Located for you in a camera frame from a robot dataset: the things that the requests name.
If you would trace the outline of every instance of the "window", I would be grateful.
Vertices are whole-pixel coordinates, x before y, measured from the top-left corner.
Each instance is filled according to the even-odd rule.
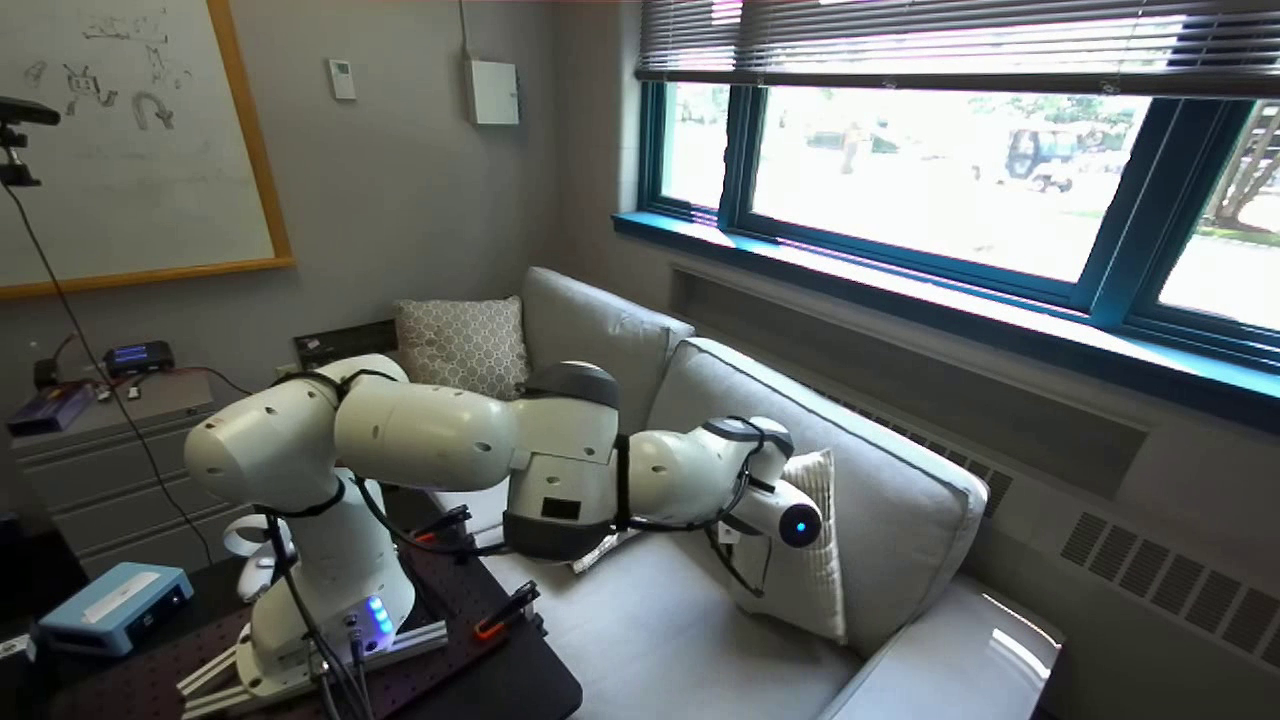
[[[1263,5],[648,0],[642,194],[1280,360],[1275,56]]]

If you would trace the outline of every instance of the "whiteboard frame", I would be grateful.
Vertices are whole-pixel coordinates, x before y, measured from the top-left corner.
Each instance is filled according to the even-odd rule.
[[[217,35],[221,58],[224,58],[228,95],[236,102],[246,154],[248,154],[248,166],[257,179],[257,194],[265,206],[274,247],[265,256],[221,258],[221,265],[170,265],[170,267],[136,267],[136,273],[103,273],[103,274],[68,274],[68,278],[59,274],[59,278],[46,278],[46,282],[0,282],[0,299],[36,299],[36,296],[57,296],[57,292],[103,292],[103,289],[179,282],[179,278],[291,267],[291,245],[287,245],[287,229],[284,229],[284,213],[279,213],[267,141],[257,120],[257,101],[252,101],[246,56],[239,56],[233,5],[203,0],[203,8],[208,8],[208,24]]]

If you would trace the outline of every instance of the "couch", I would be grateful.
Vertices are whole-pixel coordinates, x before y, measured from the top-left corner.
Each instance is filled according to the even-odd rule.
[[[1025,720],[1037,710],[1059,635],[958,576],[988,505],[978,476],[696,334],[676,317],[553,267],[525,274],[521,327],[529,368],[553,360],[607,368],[626,432],[772,414],[794,427],[796,452],[824,452],[837,466],[846,603],[837,641],[745,610],[701,533],[642,533],[589,570],[489,557],[500,582],[539,582],[537,610],[550,641],[586,682],[580,715]]]

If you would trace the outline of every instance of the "window blinds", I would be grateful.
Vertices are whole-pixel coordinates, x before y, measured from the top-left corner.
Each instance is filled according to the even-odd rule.
[[[665,79],[1280,95],[1275,0],[648,0],[644,16],[665,30],[644,35],[642,76]]]

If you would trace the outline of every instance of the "wall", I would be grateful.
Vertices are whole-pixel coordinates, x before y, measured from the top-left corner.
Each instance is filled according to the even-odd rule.
[[[469,125],[458,5],[233,0],[233,12],[296,267],[73,296],[97,347],[164,334],[183,362],[265,383],[296,331],[381,320],[416,292],[507,292],[545,256],[562,177],[550,5],[469,0],[471,53],[521,64],[525,129]],[[326,56],[357,64],[362,102],[329,95]],[[15,406],[68,320],[26,299],[0,304],[0,327],[0,406]],[[0,471],[0,509],[41,520],[10,446]]]
[[[761,304],[794,304],[800,289],[768,289],[761,274],[745,282],[739,274],[721,278],[704,273],[709,258],[687,265],[656,245],[612,233],[607,216],[629,206],[637,154],[637,95],[629,92],[631,5],[562,5],[558,26],[562,129],[574,137],[574,151],[565,154],[565,187],[574,190],[562,201],[565,233],[553,247],[558,265],[656,307],[680,304],[687,313],[701,307],[687,292],[718,296],[729,282]],[[751,327],[756,341],[794,331],[781,320],[786,313],[751,313],[731,296],[721,307],[750,313],[735,327]],[[1132,596],[1094,567],[1059,558],[1080,512],[1094,512],[1105,524],[1119,524],[1275,601],[1275,435],[1245,432],[1215,414],[1183,411],[1065,368],[1046,368],[1003,347],[978,347],[922,320],[831,313],[830,324],[846,331],[842,341],[850,343],[894,341],[903,355],[930,347],[933,362],[958,362],[1143,432],[1113,494],[1080,491],[1071,466],[1059,466],[1059,476],[1012,471],[967,563],[974,576],[984,576],[1065,627],[1068,653],[1056,670],[1059,715],[1280,715],[1275,655],[1237,653],[1221,635],[1192,627],[1183,610],[1159,610],[1147,596]],[[786,341],[768,350],[804,360],[804,350]]]

